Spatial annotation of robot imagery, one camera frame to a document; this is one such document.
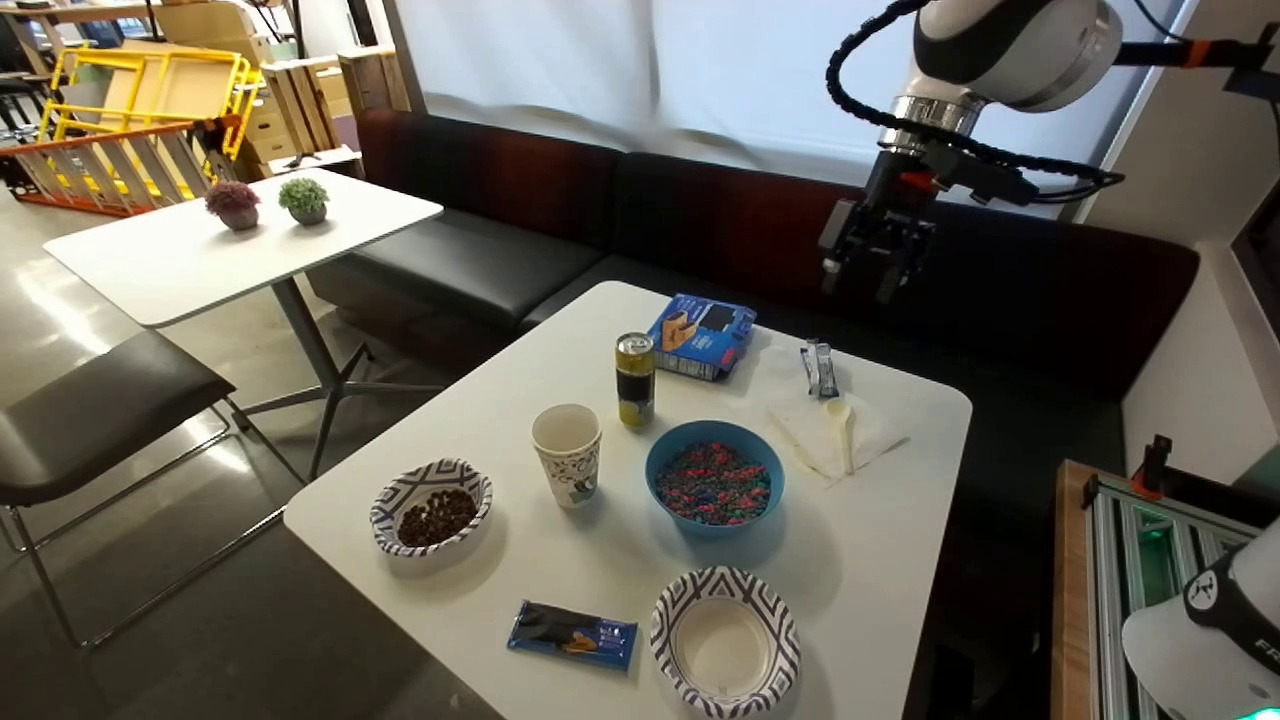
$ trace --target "soda can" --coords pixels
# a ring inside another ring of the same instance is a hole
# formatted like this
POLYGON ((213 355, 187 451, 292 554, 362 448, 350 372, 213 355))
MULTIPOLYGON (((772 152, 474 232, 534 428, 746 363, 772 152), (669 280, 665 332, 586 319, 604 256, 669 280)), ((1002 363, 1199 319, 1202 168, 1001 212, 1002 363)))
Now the soda can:
POLYGON ((616 417, 629 428, 652 419, 656 347, 647 332, 622 332, 616 340, 616 417))

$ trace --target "black chair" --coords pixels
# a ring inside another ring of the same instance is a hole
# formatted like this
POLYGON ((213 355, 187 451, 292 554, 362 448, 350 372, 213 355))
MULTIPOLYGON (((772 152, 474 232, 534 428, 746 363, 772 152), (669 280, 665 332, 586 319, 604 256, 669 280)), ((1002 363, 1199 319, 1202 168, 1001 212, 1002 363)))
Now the black chair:
POLYGON ((213 572, 223 554, 243 548, 254 533, 272 527, 272 521, 279 517, 279 507, 266 510, 263 521, 232 536, 223 548, 216 548, 216 554, 199 558, 187 576, 181 576, 172 587, 165 587, 146 603, 133 607, 110 626, 94 636, 77 631, 38 558, 38 543, 49 543, 54 533, 45 538, 31 538, 25 522, 25 507, 49 505, 80 491, 82 485, 94 485, 109 467, 125 464, 127 456, 135 456, 141 448, 146 448, 150 441, 168 436, 172 428, 181 428, 199 410, 218 410, 223 432, 159 464, 156 473, 141 477, 135 485, 109 494, 91 510, 80 510, 63 527, 94 517, 99 507, 110 507, 127 491, 159 479, 177 464, 241 432, 254 436, 283 464, 283 473, 296 485, 304 485, 296 467, 272 448, 272 441, 261 436, 254 422, 232 402, 232 385, 213 369, 202 369, 199 359, 190 359, 187 351, 181 351, 177 345, 168 345, 159 332, 141 332, 0 410, 0 505, 10 507, 20 551, 27 551, 58 626, 77 648, 109 642, 114 631, 125 631, 143 610, 172 599, 195 576, 213 572))

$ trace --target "plate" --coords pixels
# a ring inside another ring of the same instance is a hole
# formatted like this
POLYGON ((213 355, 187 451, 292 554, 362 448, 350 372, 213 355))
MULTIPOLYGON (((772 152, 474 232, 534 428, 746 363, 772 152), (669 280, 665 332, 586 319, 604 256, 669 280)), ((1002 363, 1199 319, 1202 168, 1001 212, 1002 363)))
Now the plate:
POLYGON ((734 566, 683 572, 656 599, 647 648, 678 702, 706 720, 767 717, 798 681, 790 607, 734 566))
POLYGON ((423 566, 441 566, 443 558, 462 554, 462 548, 473 548, 480 538, 488 510, 493 510, 488 477, 462 458, 434 458, 434 464, 413 467, 394 485, 387 485, 375 494, 367 521, 373 521, 373 538, 384 548, 384 558, 394 572, 423 572, 423 566), (474 517, 467 522, 459 522, 454 533, 449 533, 432 543, 402 543, 398 538, 398 522, 409 510, 427 507, 432 501, 454 501, 454 491, 462 491, 474 507, 474 517))

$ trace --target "cable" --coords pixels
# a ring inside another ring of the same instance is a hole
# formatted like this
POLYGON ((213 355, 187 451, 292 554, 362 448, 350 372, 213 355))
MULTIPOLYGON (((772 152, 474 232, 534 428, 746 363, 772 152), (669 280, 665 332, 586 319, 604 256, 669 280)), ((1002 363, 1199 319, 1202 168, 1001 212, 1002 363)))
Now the cable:
POLYGON ((875 33, 883 33, 886 25, 895 25, 901 16, 911 16, 920 10, 928 0, 892 0, 878 16, 865 19, 865 29, 855 29, 851 36, 843 36, 843 42, 833 53, 829 58, 829 92, 833 98, 869 121, 869 125, 878 125, 878 127, 895 127, 895 132, 911 132, 928 144, 947 144, 947 146, 960 146, 982 162, 1010 162, 1010 168, 1031 168, 1031 173, 1052 173, 1052 177, 1073 177, 1074 187, 1055 187, 1055 193, 1043 193, 1037 187, 1037 198, 1041 203, 1073 203, 1073 198, 1084 198, 1098 187, 1111 187, 1119 184, 1124 177, 1119 173, 1102 173, 1102 168, 1090 168, 1090 162, 1073 162, 1073 161, 1052 161, 1052 154, 1018 154, 1018 152, 1002 152, 1002 146, 990 146, 990 144, 979 144, 972 135, 960 135, 960 132, 947 132, 947 127, 931 127, 931 125, 915 125, 915 121, 901 121, 892 112, 878 112, 872 105, 860 105, 855 94, 843 92, 840 83, 840 68, 849 64, 849 54, 872 38, 875 33))
POLYGON ((1137 10, 1145 10, 1145 19, 1148 19, 1159 36, 1180 38, 1180 42, 1188 38, 1188 36, 1170 33, 1168 25, 1159 25, 1157 10, 1148 7, 1148 0, 1131 0, 1131 5, 1137 5, 1137 10))

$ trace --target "food wrapper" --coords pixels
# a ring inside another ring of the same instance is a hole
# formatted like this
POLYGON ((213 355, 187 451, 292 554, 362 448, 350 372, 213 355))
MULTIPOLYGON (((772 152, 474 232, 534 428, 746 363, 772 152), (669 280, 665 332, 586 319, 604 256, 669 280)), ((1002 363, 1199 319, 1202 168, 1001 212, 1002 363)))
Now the food wrapper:
POLYGON ((724 381, 746 351, 750 322, 744 304, 677 293, 647 335, 665 372, 724 381))
POLYGON ((613 670, 632 667, 637 625, 585 617, 550 603, 518 603, 508 648, 567 654, 613 670))

